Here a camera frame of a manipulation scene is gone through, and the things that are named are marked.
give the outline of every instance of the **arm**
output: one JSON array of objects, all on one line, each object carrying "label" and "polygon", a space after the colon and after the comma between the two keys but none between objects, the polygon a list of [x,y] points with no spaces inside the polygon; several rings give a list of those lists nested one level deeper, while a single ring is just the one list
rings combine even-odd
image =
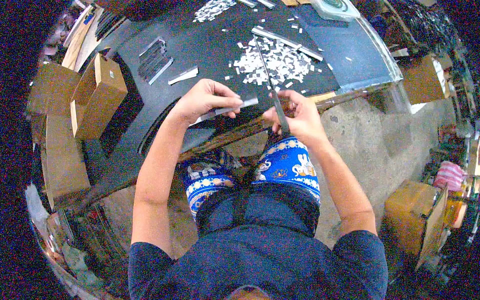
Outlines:
[{"label": "arm", "polygon": [[[372,205],[360,184],[327,139],[315,103],[294,91],[281,91],[279,96],[290,98],[289,108],[294,118],[287,118],[290,131],[304,143],[322,166],[328,189],[342,220],[343,233],[367,230],[377,234]],[[264,113],[274,122],[273,131],[281,133],[275,108]]]},{"label": "arm", "polygon": [[[213,107],[237,108],[241,104],[240,97],[228,87],[201,79],[167,115],[138,173],[132,244],[148,242],[173,257],[167,203],[185,131]],[[237,109],[228,115],[234,118],[239,112]]]}]

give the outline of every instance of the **workshop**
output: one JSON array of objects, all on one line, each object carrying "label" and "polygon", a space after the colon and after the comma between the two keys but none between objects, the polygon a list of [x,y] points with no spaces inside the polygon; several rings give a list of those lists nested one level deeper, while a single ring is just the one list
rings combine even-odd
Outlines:
[{"label": "workshop", "polygon": [[2,298],[480,299],[479,9],[6,8]]}]

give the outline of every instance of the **scissors handle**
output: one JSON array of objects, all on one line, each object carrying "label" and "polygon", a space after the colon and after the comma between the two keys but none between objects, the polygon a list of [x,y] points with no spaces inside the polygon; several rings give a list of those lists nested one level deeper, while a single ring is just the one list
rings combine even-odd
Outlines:
[{"label": "scissors handle", "polygon": [[282,103],[278,99],[278,94],[275,90],[272,90],[273,104],[275,106],[276,114],[280,120],[280,126],[282,127],[282,134],[290,135],[290,127],[288,126],[287,117],[285,117],[285,112],[283,111]]}]

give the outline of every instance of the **person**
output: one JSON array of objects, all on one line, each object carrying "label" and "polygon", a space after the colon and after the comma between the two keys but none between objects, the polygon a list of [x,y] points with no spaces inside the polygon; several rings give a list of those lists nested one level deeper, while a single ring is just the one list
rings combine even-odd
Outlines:
[{"label": "person", "polygon": [[[138,174],[133,207],[129,290],[132,299],[383,299],[387,266],[372,206],[329,143],[315,104],[288,99],[291,135],[275,108],[265,152],[250,180],[232,176],[239,162],[222,150],[179,165],[198,241],[173,259],[168,194],[189,124],[240,97],[201,79],[160,126]],[[240,113],[236,109],[231,118]],[[332,250],[314,238],[320,192],[310,155],[320,163],[341,218]]]}]

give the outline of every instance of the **pink striped bag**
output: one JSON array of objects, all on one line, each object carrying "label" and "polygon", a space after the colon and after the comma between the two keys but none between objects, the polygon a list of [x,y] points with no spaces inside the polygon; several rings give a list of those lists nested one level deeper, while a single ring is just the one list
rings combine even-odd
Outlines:
[{"label": "pink striped bag", "polygon": [[449,161],[443,161],[438,170],[433,186],[444,188],[448,185],[449,191],[459,192],[462,190],[462,182],[467,178],[467,173],[459,165]]}]

